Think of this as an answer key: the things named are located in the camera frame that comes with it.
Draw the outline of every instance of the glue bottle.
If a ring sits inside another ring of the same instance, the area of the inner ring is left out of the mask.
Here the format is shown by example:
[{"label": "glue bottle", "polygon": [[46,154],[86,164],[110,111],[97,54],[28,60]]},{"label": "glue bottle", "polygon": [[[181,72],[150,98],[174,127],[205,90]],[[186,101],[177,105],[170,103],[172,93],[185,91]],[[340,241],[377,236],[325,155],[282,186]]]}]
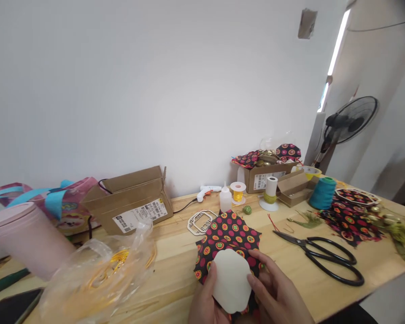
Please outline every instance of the glue bottle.
[{"label": "glue bottle", "polygon": [[220,211],[221,212],[227,212],[230,210],[233,206],[231,204],[231,197],[232,194],[228,187],[226,186],[226,181],[224,182],[224,187],[220,191],[219,198],[220,198]]}]

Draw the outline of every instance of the cardboard box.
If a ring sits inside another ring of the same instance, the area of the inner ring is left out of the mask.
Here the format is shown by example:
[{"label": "cardboard box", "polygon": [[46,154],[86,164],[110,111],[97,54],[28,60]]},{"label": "cardboard box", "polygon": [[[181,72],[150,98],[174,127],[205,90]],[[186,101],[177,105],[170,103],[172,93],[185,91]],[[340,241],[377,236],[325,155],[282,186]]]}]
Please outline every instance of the cardboard box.
[{"label": "cardboard box", "polygon": [[319,180],[318,177],[308,180],[303,169],[284,175],[278,181],[276,196],[288,207],[293,207],[311,197]]},{"label": "cardboard box", "polygon": [[103,182],[109,194],[99,186],[90,189],[82,204],[96,217],[109,235],[130,235],[138,222],[147,217],[159,223],[173,216],[165,193],[165,168],[151,167]]},{"label": "cardboard box", "polygon": [[266,190],[266,179],[269,176],[280,178],[291,173],[291,170],[298,162],[275,164],[271,166],[255,167],[253,169],[245,169],[240,166],[237,171],[237,181],[243,182],[246,185],[248,194],[264,192]]}]

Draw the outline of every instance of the hot glue gun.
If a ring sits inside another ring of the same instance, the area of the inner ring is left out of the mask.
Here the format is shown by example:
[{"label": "hot glue gun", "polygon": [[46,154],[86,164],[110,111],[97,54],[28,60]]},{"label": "hot glue gun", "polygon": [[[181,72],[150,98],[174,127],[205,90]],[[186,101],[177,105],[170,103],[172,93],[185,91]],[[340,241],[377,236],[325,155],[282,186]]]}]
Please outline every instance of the hot glue gun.
[{"label": "hot glue gun", "polygon": [[219,192],[222,190],[222,187],[220,186],[201,186],[199,187],[199,189],[201,190],[199,192],[199,194],[197,194],[197,200],[198,202],[202,203],[203,202],[203,198],[206,194],[211,194],[213,191],[214,192]]}]

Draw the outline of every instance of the pink bag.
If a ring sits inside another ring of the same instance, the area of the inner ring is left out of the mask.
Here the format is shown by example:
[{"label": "pink bag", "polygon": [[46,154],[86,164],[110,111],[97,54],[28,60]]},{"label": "pink bag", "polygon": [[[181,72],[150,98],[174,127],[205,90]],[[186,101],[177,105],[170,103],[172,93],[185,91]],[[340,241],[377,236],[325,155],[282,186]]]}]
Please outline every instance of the pink bag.
[{"label": "pink bag", "polygon": [[[0,203],[11,207],[27,201],[35,203],[66,236],[89,230],[89,211],[80,204],[97,180],[87,177],[78,182],[62,181],[59,188],[33,190],[30,186],[15,182],[0,187]],[[92,228],[100,226],[95,218],[90,219]]]}]

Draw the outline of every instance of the smartphone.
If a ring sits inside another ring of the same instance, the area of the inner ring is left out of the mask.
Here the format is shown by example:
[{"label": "smartphone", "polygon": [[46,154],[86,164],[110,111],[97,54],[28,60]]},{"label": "smartphone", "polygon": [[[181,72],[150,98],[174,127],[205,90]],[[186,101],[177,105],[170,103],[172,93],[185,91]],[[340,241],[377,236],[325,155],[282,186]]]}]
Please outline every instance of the smartphone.
[{"label": "smartphone", "polygon": [[0,301],[0,324],[22,324],[36,307],[43,288],[30,290]]}]

